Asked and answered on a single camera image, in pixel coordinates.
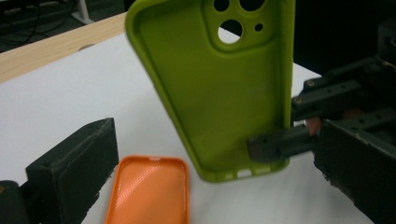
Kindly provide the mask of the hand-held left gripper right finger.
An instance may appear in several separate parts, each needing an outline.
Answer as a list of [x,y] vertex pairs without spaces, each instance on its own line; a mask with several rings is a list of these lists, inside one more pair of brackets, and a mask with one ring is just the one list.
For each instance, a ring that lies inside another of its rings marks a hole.
[[396,224],[396,125],[327,121],[314,164],[374,224]]

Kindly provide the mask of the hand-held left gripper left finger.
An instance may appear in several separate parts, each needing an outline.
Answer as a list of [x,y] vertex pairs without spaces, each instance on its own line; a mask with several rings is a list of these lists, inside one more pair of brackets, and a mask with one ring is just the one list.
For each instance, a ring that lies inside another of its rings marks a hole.
[[89,123],[26,168],[41,196],[42,224],[81,224],[119,163],[113,118]]

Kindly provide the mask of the green phone case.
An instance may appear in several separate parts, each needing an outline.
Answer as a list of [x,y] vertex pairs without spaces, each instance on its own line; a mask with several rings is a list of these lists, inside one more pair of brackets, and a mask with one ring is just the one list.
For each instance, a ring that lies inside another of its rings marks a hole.
[[290,126],[296,0],[135,0],[125,30],[198,176],[266,175],[250,137]]

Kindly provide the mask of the orange phone case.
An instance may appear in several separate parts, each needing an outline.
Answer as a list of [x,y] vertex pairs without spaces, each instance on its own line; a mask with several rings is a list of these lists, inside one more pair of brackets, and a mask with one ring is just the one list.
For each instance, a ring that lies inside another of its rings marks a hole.
[[114,178],[105,224],[190,224],[186,162],[169,157],[123,158]]

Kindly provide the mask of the wooden table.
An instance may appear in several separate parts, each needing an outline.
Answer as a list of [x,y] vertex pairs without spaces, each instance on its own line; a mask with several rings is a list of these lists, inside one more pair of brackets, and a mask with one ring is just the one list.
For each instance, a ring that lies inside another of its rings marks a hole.
[[124,32],[125,13],[0,53],[0,83],[56,62]]

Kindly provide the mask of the white metal desk frame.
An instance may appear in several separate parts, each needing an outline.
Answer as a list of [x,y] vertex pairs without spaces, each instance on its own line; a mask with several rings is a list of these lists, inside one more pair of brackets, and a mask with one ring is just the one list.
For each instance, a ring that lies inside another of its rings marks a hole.
[[76,6],[78,11],[73,12],[72,17],[85,25],[93,23],[89,15],[86,0],[76,0]]

